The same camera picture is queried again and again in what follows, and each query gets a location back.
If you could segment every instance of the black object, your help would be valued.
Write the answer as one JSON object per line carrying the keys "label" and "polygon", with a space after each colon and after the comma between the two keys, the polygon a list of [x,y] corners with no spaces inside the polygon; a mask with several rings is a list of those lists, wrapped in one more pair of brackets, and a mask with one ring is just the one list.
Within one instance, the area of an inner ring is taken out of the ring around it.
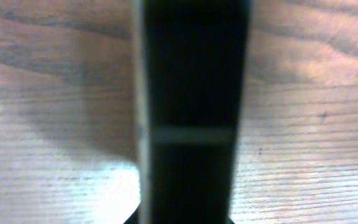
{"label": "black object", "polygon": [[126,224],[226,224],[249,1],[138,0],[134,9],[142,197]]}

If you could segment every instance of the wooden surface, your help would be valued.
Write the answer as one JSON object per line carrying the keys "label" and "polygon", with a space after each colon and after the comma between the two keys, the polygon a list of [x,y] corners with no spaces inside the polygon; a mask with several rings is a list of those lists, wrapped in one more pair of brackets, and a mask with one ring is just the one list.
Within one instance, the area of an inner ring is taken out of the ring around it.
{"label": "wooden surface", "polygon": [[[139,203],[129,3],[0,0],[0,223]],[[249,46],[231,217],[358,223],[358,0],[255,1]]]}

